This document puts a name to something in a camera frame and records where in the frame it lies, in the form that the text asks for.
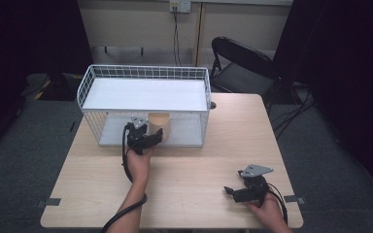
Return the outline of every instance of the chair seat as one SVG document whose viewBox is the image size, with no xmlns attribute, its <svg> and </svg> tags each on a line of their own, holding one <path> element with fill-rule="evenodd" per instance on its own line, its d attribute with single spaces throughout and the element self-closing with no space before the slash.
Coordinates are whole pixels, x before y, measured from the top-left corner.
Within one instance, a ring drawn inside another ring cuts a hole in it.
<svg viewBox="0 0 373 233">
<path fill-rule="evenodd" d="M 266 98 L 274 80 L 231 62 L 214 76 L 212 84 L 227 86 L 233 93 L 255 93 Z"/>
</svg>

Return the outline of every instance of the human hand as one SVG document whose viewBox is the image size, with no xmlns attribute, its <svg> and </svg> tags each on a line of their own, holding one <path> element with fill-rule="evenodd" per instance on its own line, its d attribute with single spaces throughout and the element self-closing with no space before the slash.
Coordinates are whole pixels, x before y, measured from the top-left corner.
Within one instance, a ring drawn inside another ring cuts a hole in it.
<svg viewBox="0 0 373 233">
<path fill-rule="evenodd" d="M 153 156 L 155 147 L 150 148 L 144 155 L 137 154 L 131 148 L 126 149 L 128 168 L 132 176 L 132 182 L 146 184 L 150 174 L 151 157 Z"/>
<path fill-rule="evenodd" d="M 260 222 L 272 232 L 292 232 L 284 222 L 277 198 L 267 192 L 261 207 L 253 202 L 246 202 L 247 207 L 258 217 Z"/>
</svg>

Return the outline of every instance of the white shelf board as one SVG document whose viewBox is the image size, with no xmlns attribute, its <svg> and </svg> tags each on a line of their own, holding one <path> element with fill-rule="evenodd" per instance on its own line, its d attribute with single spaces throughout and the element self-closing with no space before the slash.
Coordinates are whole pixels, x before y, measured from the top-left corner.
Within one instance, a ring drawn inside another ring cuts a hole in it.
<svg viewBox="0 0 373 233">
<path fill-rule="evenodd" d="M 171 134 L 159 144 L 168 147 L 202 147 L 201 121 L 199 115 L 171 116 Z M 121 146 L 122 130 L 130 118 L 108 115 L 99 140 L 100 146 Z"/>
<path fill-rule="evenodd" d="M 97 78 L 84 102 L 85 110 L 206 112 L 205 82 Z"/>
</svg>

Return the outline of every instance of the chair backrest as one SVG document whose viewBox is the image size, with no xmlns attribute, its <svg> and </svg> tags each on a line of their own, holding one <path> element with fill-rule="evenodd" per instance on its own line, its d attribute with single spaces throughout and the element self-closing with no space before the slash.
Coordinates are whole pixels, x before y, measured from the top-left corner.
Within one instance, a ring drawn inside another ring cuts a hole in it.
<svg viewBox="0 0 373 233">
<path fill-rule="evenodd" d="M 252 72 L 271 79 L 278 79 L 272 60 L 260 51 L 254 50 L 244 44 L 227 37 L 217 37 L 212 41 L 214 56 L 218 55 Z"/>
</svg>

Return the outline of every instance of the human arm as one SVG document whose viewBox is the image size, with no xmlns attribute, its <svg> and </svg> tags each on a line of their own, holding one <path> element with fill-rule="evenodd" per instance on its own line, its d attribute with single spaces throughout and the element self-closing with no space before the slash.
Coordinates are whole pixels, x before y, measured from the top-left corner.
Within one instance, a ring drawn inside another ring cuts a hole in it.
<svg viewBox="0 0 373 233">
<path fill-rule="evenodd" d="M 258 217 L 260 222 L 274 233 L 291 233 L 281 214 L 277 198 L 267 192 L 261 207 L 253 202 L 246 202 L 247 207 Z"/>
<path fill-rule="evenodd" d="M 144 197 L 145 190 L 150 176 L 151 157 L 154 153 L 154 148 L 151 148 L 148 153 L 138 155 L 134 150 L 129 150 L 127 153 L 128 168 L 132 176 L 132 186 L 129 188 L 125 199 L 119 207 L 118 212 L 125 208 L 141 201 Z M 115 221 L 107 230 L 108 233 L 126 233 L 138 232 L 141 222 L 142 206 L 127 213 L 126 215 Z"/>
</svg>

